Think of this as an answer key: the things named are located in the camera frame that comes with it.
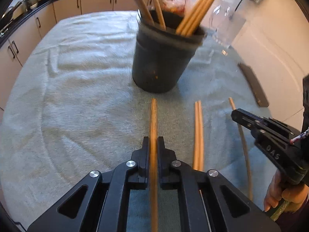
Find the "frying pan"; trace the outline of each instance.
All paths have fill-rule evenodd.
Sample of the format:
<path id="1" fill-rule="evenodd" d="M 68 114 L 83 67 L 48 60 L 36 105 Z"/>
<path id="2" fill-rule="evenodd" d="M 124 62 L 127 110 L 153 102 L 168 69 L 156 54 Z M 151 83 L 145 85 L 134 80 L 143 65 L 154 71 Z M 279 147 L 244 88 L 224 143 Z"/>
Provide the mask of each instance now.
<path id="1" fill-rule="evenodd" d="M 4 14 L 4 17 L 0 20 L 0 30 L 2 30 L 12 19 L 14 11 L 22 4 L 19 1 L 13 8 L 11 8 L 7 13 Z"/>

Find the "dark rectangular object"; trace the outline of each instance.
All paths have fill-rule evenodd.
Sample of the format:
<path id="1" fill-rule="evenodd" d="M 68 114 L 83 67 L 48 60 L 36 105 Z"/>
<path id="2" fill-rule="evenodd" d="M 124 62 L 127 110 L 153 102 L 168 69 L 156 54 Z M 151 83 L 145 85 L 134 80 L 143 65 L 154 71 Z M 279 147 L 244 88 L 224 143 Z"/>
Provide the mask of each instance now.
<path id="1" fill-rule="evenodd" d="M 261 87 L 261 84 L 259 80 L 257 79 L 256 75 L 254 74 L 252 68 L 250 66 L 247 66 L 243 63 L 239 63 L 238 67 L 243 72 L 251 91 L 255 97 L 256 103 L 261 107 L 268 107 L 269 102 L 266 98 L 266 95 L 263 91 L 263 88 Z"/>

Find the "human hand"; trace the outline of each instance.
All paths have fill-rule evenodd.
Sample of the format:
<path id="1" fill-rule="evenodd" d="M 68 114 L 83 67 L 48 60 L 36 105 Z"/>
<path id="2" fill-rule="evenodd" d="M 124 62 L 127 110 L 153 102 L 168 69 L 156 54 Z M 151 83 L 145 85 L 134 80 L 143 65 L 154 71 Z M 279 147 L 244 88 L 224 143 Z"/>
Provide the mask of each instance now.
<path id="1" fill-rule="evenodd" d="M 268 211 L 271 207 L 277 207 L 279 201 L 283 198 L 291 202 L 285 209 L 285 212 L 296 212 L 307 198 L 309 188 L 303 183 L 297 185 L 284 185 L 281 183 L 281 173 L 276 171 L 272 177 L 272 181 L 268 186 L 266 196 L 264 198 L 264 210 Z"/>

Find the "chopstick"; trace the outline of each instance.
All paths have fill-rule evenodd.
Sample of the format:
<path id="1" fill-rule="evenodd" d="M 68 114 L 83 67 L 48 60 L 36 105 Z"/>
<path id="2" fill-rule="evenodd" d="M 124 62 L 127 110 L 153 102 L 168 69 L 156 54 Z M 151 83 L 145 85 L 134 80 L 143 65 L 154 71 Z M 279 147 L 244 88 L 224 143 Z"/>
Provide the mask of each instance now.
<path id="1" fill-rule="evenodd" d="M 164 18 L 163 18 L 163 14 L 162 14 L 162 10 L 161 10 L 159 0 L 153 0 L 153 1 L 155 3 L 154 7 L 155 7 L 155 11 L 157 13 L 158 19 L 159 19 L 160 26 L 162 27 L 163 30 L 166 30 L 165 21 L 164 21 Z"/>
<path id="2" fill-rule="evenodd" d="M 200 25 L 202 19 L 208 12 L 214 0 L 198 0 L 190 13 L 181 21 L 176 29 L 176 34 L 182 36 L 191 36 Z"/>
<path id="3" fill-rule="evenodd" d="M 141 11 L 141 14 L 143 16 L 143 18 L 151 25 L 154 25 L 154 21 L 152 19 L 152 16 L 149 12 L 149 10 L 147 9 L 147 6 L 145 4 L 145 2 L 143 0 L 134 0 L 134 2 L 136 3 L 136 5 L 138 6 L 138 8 Z"/>
<path id="4" fill-rule="evenodd" d="M 150 112 L 150 164 L 149 164 L 149 188 L 150 188 L 150 213 L 151 232 L 158 232 L 158 158 L 157 158 L 157 100 L 151 99 Z"/>
<path id="5" fill-rule="evenodd" d="M 232 107 L 232 110 L 236 110 L 234 101 L 231 97 L 229 98 L 229 102 Z M 245 139 L 245 134 L 244 134 L 242 126 L 240 124 L 237 124 L 237 126 L 239 130 L 241 143 L 243 145 L 244 157 L 245 157 L 245 162 L 246 162 L 247 177 L 248 177 L 248 198 L 251 201 L 253 201 L 253 186 L 252 186 L 252 175 L 251 175 L 251 169 L 250 169 L 250 160 L 249 160 L 249 155 L 248 155 L 248 146 L 247 146 L 247 142 Z"/>
<path id="6" fill-rule="evenodd" d="M 193 169 L 204 170 L 204 131 L 201 101 L 194 104 L 195 109 L 195 137 L 194 137 L 194 158 Z"/>

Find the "black container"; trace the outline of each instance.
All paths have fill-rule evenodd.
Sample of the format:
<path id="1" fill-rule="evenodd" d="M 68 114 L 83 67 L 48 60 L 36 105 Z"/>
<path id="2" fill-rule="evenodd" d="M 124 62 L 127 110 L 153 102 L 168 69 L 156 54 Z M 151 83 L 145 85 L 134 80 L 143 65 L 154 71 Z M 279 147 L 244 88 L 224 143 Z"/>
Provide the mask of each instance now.
<path id="1" fill-rule="evenodd" d="M 191 37 L 176 35 L 181 16 L 162 11 L 166 31 L 161 30 L 154 10 L 150 11 L 155 26 L 146 23 L 138 13 L 138 33 L 133 59 L 132 77 L 136 85 L 148 92 L 171 90 L 186 69 L 206 31 L 197 28 Z"/>

